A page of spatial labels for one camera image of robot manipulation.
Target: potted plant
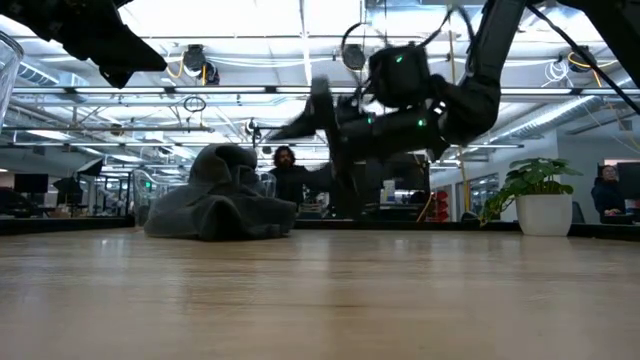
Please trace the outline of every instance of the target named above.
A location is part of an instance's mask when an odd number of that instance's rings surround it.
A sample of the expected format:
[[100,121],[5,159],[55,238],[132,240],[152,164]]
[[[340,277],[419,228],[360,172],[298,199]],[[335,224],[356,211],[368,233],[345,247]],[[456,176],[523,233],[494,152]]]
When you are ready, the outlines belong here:
[[525,159],[509,166],[504,186],[486,201],[480,223],[485,225],[495,215],[516,202],[518,222],[525,235],[566,236],[572,219],[573,188],[562,185],[554,176],[582,175],[569,168],[564,159]]

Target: woman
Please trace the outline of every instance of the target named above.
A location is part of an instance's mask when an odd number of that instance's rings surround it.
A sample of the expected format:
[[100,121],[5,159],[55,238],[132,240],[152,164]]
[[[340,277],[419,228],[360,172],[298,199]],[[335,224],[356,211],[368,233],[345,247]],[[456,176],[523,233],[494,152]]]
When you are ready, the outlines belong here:
[[618,186],[615,167],[605,166],[602,169],[602,177],[596,178],[594,187],[591,189],[591,197],[600,216],[624,214],[624,197]]

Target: man with long hair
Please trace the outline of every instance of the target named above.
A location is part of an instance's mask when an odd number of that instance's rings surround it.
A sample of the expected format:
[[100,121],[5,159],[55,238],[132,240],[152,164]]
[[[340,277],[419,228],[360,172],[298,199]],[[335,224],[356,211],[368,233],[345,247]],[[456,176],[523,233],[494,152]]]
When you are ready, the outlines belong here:
[[276,177],[276,196],[300,205],[304,201],[302,185],[309,180],[309,170],[295,165],[296,156],[288,146],[280,146],[273,154],[275,168],[270,171]]

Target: green plant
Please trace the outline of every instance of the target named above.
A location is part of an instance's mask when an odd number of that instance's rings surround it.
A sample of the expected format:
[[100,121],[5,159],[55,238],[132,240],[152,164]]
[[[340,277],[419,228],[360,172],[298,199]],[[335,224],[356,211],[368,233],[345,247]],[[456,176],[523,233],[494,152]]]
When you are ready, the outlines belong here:
[[569,167],[564,159],[525,159],[512,162],[504,186],[488,199],[480,223],[485,225],[492,217],[505,211],[515,199],[525,195],[573,194],[573,187],[554,180],[557,175],[582,175]]

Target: glass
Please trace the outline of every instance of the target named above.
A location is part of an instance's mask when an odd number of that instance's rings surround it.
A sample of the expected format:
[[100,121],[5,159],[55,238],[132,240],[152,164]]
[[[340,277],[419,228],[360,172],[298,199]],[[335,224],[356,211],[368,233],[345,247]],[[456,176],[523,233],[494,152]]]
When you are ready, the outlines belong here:
[[133,213],[136,218],[136,225],[143,226],[147,222],[149,210],[156,199],[163,197],[179,186],[187,184],[183,181],[174,180],[163,179],[144,170],[133,171]]
[[23,56],[20,44],[0,31],[0,132]]
[[256,174],[262,183],[260,195],[269,198],[276,197],[276,177],[268,172],[257,172]]

